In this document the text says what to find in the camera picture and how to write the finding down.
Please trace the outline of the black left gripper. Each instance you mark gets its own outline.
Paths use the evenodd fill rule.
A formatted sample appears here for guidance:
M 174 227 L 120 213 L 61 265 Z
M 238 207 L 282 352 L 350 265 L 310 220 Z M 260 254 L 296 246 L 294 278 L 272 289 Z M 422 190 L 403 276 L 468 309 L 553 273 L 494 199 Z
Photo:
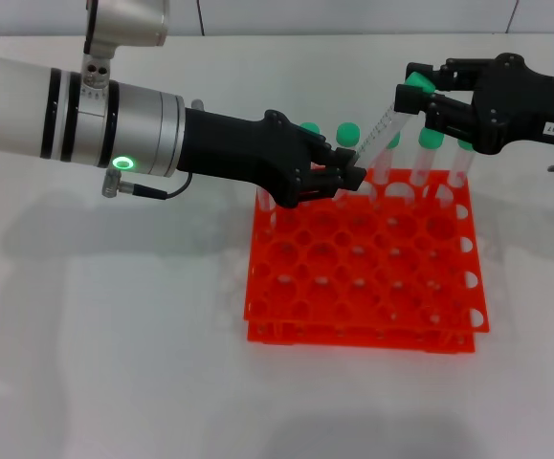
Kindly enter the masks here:
M 354 150 L 333 147 L 324 136 L 291 123 L 275 110 L 251 121 L 188 108 L 177 168 L 254 184 L 277 205 L 295 208 L 332 199 L 341 190 L 357 191 L 366 171 L 346 168 L 355 158 Z

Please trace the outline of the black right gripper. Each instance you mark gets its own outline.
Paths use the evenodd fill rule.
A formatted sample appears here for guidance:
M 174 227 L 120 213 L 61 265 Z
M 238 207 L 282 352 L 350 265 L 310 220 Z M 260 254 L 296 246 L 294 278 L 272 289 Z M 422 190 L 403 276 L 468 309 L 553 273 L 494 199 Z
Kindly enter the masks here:
M 426 93 L 436 90 L 474 92 L 472 106 Z M 472 143 L 482 154 L 498 154 L 511 142 L 554 145 L 554 76 L 531 70 L 521 55 L 449 58 L 437 68 L 411 62 L 396 88 L 394 109 L 423 112 L 426 128 Z

